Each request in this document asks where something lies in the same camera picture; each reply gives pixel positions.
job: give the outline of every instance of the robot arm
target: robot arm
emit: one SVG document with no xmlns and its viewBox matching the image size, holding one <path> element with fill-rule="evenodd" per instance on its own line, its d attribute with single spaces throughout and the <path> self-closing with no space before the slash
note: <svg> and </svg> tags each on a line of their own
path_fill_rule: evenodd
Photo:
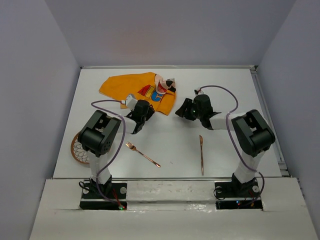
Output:
<svg viewBox="0 0 320 240">
<path fill-rule="evenodd" d="M 136 134 L 139 132 L 155 112 L 149 102 L 136 100 L 132 94 L 121 103 L 131 110 L 127 116 L 123 117 L 126 133 Z M 97 110 L 78 136 L 78 141 L 90 158 L 90 181 L 92 182 L 90 188 L 95 188 L 96 183 L 99 183 L 99 187 L 105 195 L 110 191 L 112 181 L 108 168 L 105 168 L 109 162 L 107 153 L 121 125 L 123 122 L 119 118 L 108 116 L 105 112 Z"/>
<path fill-rule="evenodd" d="M 198 89 L 195 93 L 196 97 L 193 100 L 186 98 L 175 114 L 192 121 L 199 119 L 209 130 L 227 130 L 228 116 L 229 130 L 236 133 L 243 159 L 232 177 L 240 185 L 253 181 L 262 156 L 275 142 L 274 133 L 257 110 L 232 114 L 215 112 L 206 94 Z"/>
</svg>

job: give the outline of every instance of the screw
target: screw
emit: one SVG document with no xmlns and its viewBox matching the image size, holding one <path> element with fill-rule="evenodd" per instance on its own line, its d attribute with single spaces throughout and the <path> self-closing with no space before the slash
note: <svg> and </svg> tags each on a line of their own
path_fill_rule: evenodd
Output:
<svg viewBox="0 0 320 240">
<path fill-rule="evenodd" d="M 126 194 L 127 193 L 127 189 L 123 186 L 122 188 L 120 188 L 120 193 L 121 194 Z"/>
<path fill-rule="evenodd" d="M 216 191 L 218 194 L 220 194 L 220 193 L 222 193 L 222 190 L 220 190 L 220 189 L 222 189 L 221 186 L 216 186 L 215 191 Z"/>
<path fill-rule="evenodd" d="M 253 186 L 253 187 L 252 187 L 252 190 L 253 190 L 255 193 L 258 193 L 258 192 L 259 192 L 259 187 L 258 187 L 258 186 Z"/>
</svg>

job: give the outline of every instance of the printed graphic on shirt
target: printed graphic on shirt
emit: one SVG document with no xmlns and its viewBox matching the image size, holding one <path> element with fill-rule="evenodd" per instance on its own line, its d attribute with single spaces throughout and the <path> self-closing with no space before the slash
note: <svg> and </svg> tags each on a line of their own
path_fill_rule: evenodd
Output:
<svg viewBox="0 0 320 240">
<path fill-rule="evenodd" d="M 143 87 L 140 91 L 138 91 L 138 94 L 141 94 L 142 96 L 149 98 L 154 102 L 160 102 L 164 96 L 164 94 L 157 93 L 155 87 L 151 85 Z"/>
</svg>

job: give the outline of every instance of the red wire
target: red wire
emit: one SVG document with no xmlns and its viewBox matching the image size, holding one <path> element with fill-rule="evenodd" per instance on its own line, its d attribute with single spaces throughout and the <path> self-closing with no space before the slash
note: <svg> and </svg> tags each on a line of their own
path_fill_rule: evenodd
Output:
<svg viewBox="0 0 320 240">
<path fill-rule="evenodd" d="M 254 194 L 250 190 L 249 190 L 249 193 L 250 193 L 251 197 L 254 199 L 255 198 Z"/>
<path fill-rule="evenodd" d="M 117 201 L 117 203 L 118 203 L 118 205 L 119 205 L 119 207 L 120 207 L 120 206 L 121 206 L 121 203 L 120 203 L 120 201 L 119 201 L 119 199 L 118 199 L 116 190 L 115 190 L 114 188 L 112 189 L 112 193 L 113 193 L 113 196 L 115 197 L 115 199 L 116 199 L 116 201 Z"/>
</svg>

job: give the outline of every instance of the metal frame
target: metal frame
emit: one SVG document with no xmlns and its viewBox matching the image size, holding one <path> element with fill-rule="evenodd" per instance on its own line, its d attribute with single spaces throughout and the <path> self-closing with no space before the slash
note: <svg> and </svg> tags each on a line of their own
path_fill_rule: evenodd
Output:
<svg viewBox="0 0 320 240">
<path fill-rule="evenodd" d="M 278 137 L 277 137 L 277 132 L 275 130 L 275 126 L 274 126 L 273 121 L 271 119 L 271 115 L 270 115 L 270 112 L 269 112 L 269 109 L 268 109 L 268 105 L 267 105 L 264 93 L 262 91 L 262 87 L 261 87 L 261 84 L 260 84 L 260 81 L 259 81 L 258 73 L 257 73 L 257 71 L 256 71 L 256 69 L 254 67 L 250 68 L 250 73 L 251 73 L 251 77 L 252 77 L 252 80 L 253 80 L 253 83 L 254 83 L 254 86 L 255 86 L 255 90 L 256 90 L 256 93 L 257 93 L 261 108 L 262 108 L 262 112 L 263 112 L 264 116 L 267 118 L 267 121 L 269 122 L 270 127 L 273 130 L 273 133 L 275 135 L 275 146 L 276 146 L 275 150 L 276 150 L 276 153 L 279 156 L 278 164 L 279 164 L 279 168 L 280 168 L 281 174 L 282 174 L 283 177 L 290 177 L 290 174 L 288 172 L 288 168 L 287 168 L 287 165 L 286 165 L 286 162 L 285 162 L 285 159 L 284 159 L 284 156 L 283 156 L 280 144 L 279 144 L 279 140 L 278 140 Z"/>
<path fill-rule="evenodd" d="M 123 65 L 81 66 L 81 69 L 252 69 L 253 65 Z"/>
</svg>

